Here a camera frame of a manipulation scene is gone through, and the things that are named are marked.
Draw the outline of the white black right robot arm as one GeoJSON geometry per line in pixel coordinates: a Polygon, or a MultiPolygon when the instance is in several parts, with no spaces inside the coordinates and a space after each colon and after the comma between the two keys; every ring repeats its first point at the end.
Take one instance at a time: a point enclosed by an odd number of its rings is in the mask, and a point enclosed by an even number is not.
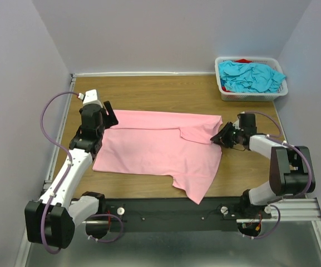
{"type": "Polygon", "coordinates": [[[242,145],[270,161],[269,180],[262,185],[245,190],[239,203],[231,210],[250,218],[269,204],[281,199],[304,197],[315,190],[315,177],[310,151],[306,146],[294,146],[280,141],[277,136],[259,133],[255,111],[242,112],[236,122],[228,122],[210,140],[223,148],[242,145]]]}

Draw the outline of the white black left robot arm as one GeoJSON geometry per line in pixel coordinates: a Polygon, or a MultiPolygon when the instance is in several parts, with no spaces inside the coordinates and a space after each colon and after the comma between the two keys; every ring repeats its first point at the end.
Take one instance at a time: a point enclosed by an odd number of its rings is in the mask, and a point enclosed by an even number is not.
{"type": "Polygon", "coordinates": [[[81,124],[69,147],[60,146],[66,159],[50,187],[36,201],[24,208],[28,241],[41,244],[50,254],[69,246],[85,219],[101,219],[105,215],[104,196],[88,192],[76,203],[73,194],[81,178],[94,162],[102,147],[104,131],[116,126],[118,119],[108,101],[84,100],[80,109],[81,124]]]}

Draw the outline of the pink t shirt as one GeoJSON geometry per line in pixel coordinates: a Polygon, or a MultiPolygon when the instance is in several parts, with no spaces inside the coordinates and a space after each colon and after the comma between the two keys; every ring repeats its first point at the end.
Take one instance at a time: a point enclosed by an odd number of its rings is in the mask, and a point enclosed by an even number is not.
{"type": "Polygon", "coordinates": [[[211,138],[219,115],[116,110],[93,171],[171,176],[173,187],[200,204],[214,181],[222,151],[211,138]]]}

